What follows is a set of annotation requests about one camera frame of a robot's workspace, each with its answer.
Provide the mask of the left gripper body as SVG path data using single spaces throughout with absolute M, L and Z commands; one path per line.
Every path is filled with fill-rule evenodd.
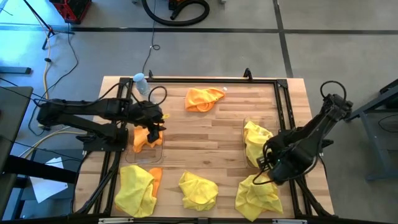
M 151 128 L 156 124 L 163 124 L 163 112 L 159 105 L 150 101 L 141 101 L 129 105 L 126 112 L 126 122 Z

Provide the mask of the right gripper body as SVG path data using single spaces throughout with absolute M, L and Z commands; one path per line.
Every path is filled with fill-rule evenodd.
M 301 140 L 285 146 L 269 140 L 264 146 L 271 149 L 267 153 L 271 163 L 268 175 L 277 185 L 308 173 L 316 164 L 316 145 L 311 141 Z

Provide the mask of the orange microfiber towel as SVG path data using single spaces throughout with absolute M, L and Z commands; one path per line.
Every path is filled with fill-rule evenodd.
M 156 197 L 158 189 L 160 187 L 160 182 L 162 180 L 163 169 L 161 167 L 153 167 L 152 169 L 149 170 L 149 173 L 154 178 L 152 196 Z
M 185 109 L 191 112 L 204 113 L 211 110 L 215 103 L 224 96 L 225 92 L 217 88 L 191 88 L 185 97 Z
M 147 128 L 143 128 L 141 126 L 137 126 L 134 128 L 133 151 L 135 153 L 140 153 L 144 146 L 149 146 L 150 148 L 154 148 L 155 146 L 162 145 L 163 131 L 159 132 L 159 138 L 152 143 L 150 143 L 147 139 L 148 134 L 149 134 L 149 131 Z

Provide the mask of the yellow microfiber towel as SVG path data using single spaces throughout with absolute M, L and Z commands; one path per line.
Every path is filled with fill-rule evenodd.
M 239 183 L 235 198 L 235 209 L 246 219 L 253 222 L 264 212 L 283 214 L 278 188 L 273 183 L 253 184 L 256 175 L 249 175 Z
M 157 203 L 155 180 L 154 169 L 146 171 L 137 165 L 120 168 L 120 189 L 114 198 L 116 208 L 134 218 L 152 215 Z
M 183 193 L 182 203 L 184 208 L 206 211 L 215 206 L 219 190 L 213 181 L 185 171 L 178 182 L 178 186 Z
M 274 135 L 252 121 L 244 126 L 244 143 L 246 144 L 246 157 L 254 167 L 259 168 L 257 159 L 263 156 L 263 145 Z

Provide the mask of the clear spray bottle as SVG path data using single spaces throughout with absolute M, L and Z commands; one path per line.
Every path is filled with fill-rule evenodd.
M 148 95 L 150 88 L 143 73 L 137 73 L 133 76 L 133 81 L 136 84 L 136 89 L 142 95 Z

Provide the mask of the white paper sheet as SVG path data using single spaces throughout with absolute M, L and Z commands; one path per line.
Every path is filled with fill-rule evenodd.
M 32 188 L 37 203 L 41 203 L 49 197 L 68 188 L 68 184 L 65 182 L 38 177 L 29 177 L 29 179 L 32 183 Z

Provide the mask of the black floor beam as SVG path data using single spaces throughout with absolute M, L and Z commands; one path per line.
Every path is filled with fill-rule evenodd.
M 13 155 L 0 159 L 0 172 L 27 175 L 69 184 L 73 184 L 77 176 L 74 171 L 41 164 Z

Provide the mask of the black overhead gantry bar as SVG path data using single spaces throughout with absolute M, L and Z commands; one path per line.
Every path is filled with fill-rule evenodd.
M 391 224 L 338 217 L 299 216 L 298 218 L 260 218 L 250 222 L 244 218 L 170 218 L 107 217 L 103 214 L 72 214 L 50 218 L 0 221 L 0 224 Z

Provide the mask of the red and black case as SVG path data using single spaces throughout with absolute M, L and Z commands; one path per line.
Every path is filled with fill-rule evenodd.
M 81 24 L 92 0 L 49 0 L 65 23 Z

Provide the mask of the black tripod stand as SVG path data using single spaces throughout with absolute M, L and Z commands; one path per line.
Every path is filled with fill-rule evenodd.
M 50 52 L 50 38 L 51 36 L 57 35 L 57 34 L 66 34 L 68 36 L 68 43 L 72 49 L 72 51 L 74 52 L 75 49 L 73 48 L 73 46 L 71 45 L 71 40 L 70 40 L 70 35 L 75 35 L 74 32 L 71 31 L 71 27 L 70 24 L 68 24 L 67 26 L 67 30 L 54 30 L 53 27 L 51 27 L 50 25 L 48 25 L 42 18 L 41 16 L 37 13 L 37 11 L 29 4 L 29 2 L 27 0 L 23 0 L 24 4 L 29 8 L 29 10 L 31 11 L 31 13 L 34 15 L 34 17 L 36 18 L 37 22 L 39 23 L 39 25 L 41 26 L 44 34 L 45 34 L 45 40 L 44 43 L 42 45 L 42 50 L 45 50 L 46 48 L 48 48 L 48 51 Z

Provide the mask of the grey desk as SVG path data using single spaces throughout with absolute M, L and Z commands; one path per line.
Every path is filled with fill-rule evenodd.
M 0 175 L 29 105 L 31 86 L 0 86 Z

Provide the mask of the short black bar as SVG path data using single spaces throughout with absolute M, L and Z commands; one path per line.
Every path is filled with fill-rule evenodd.
M 27 74 L 31 73 L 30 67 L 0 67 L 0 73 Z

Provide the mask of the black table frame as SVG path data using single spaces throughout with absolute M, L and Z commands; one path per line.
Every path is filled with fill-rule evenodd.
M 279 130 L 303 126 L 312 118 L 301 78 L 157 77 L 150 85 L 167 115 L 162 158 L 137 165 L 163 169 L 155 217 L 239 218 L 234 207 L 238 185 L 256 173 L 256 168 L 247 165 L 244 154 L 244 118 L 271 116 L 278 120 Z M 206 113 L 187 111 L 187 91 L 209 87 L 224 91 L 224 98 Z M 183 207 L 178 182 L 185 171 L 217 184 L 219 193 L 212 209 L 198 212 Z

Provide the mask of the blue-grey table frame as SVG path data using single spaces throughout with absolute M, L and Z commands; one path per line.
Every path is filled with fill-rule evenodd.
M 356 118 L 364 127 L 373 153 L 371 162 L 377 167 L 366 180 L 398 179 L 398 79 L 382 87 L 377 97 L 354 110 L 346 122 Z

